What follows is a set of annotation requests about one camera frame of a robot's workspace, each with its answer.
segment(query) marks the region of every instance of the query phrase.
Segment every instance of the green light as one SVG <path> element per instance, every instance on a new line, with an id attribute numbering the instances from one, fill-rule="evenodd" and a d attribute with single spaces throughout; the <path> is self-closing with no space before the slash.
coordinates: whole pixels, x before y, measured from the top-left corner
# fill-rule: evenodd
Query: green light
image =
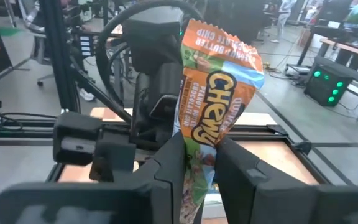
<path id="1" fill-rule="evenodd" d="M 316 71 L 315 73 L 314 73 L 314 77 L 319 77 L 321 75 L 321 72 L 320 71 Z"/>

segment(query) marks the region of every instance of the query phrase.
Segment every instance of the orange wrapper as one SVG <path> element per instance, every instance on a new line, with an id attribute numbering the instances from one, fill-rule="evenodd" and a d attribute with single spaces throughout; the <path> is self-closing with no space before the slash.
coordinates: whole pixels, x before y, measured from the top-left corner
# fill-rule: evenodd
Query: orange wrapper
<path id="1" fill-rule="evenodd" d="M 211 188 L 215 146 L 264 83 L 255 48 L 222 29 L 191 20 L 181 46 L 184 78 L 173 133 L 182 132 L 188 165 L 181 224 L 191 224 Z"/>

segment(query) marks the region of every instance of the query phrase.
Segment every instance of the wooden table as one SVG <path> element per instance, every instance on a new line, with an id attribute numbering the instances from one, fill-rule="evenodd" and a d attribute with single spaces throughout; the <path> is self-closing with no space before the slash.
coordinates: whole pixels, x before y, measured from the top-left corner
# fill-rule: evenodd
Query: wooden table
<path id="1" fill-rule="evenodd" d="M 335 44 L 334 41 L 332 40 L 329 40 L 328 38 L 322 38 L 320 39 L 320 42 L 321 43 L 324 43 L 324 44 L 328 44 L 328 45 L 331 45 L 333 46 Z M 358 54 L 358 48 L 356 47 L 352 47 L 350 45 L 347 45 L 347 44 L 340 44 L 340 43 L 337 43 L 336 46 L 340 49 L 344 49 L 344 50 L 348 50 L 350 52 L 353 52 L 355 54 Z"/>
<path id="2" fill-rule="evenodd" d="M 105 121 L 122 121 L 116 114 L 107 108 L 94 108 L 91 116 Z M 276 124 L 267 113 L 244 113 L 236 124 L 267 125 Z M 306 184 L 318 184 L 306 167 L 298 160 L 291 149 L 283 142 L 237 142 L 248 150 L 268 162 L 272 166 L 286 172 L 288 175 L 303 181 Z M 92 182 L 89 179 L 91 165 L 86 167 L 65 166 L 59 182 Z M 226 218 L 203 219 L 202 224 L 225 224 Z"/>

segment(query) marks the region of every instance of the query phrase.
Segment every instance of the sneaker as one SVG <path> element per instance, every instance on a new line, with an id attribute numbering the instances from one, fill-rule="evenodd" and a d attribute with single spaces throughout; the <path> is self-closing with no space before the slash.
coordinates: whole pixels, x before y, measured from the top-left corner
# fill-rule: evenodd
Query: sneaker
<path id="1" fill-rule="evenodd" d="M 84 98 L 85 101 L 92 101 L 94 100 L 94 95 L 92 93 L 88 93 L 84 89 L 80 90 L 80 96 Z"/>

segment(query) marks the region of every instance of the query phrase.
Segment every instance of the black box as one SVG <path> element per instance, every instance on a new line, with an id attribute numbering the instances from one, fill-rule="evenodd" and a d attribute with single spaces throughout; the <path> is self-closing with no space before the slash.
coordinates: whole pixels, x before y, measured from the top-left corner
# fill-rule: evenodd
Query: black box
<path id="1" fill-rule="evenodd" d="M 317 66 L 311 71 L 305 94 L 321 106 L 336 106 L 352 81 L 346 74 L 338 74 L 327 66 Z"/>

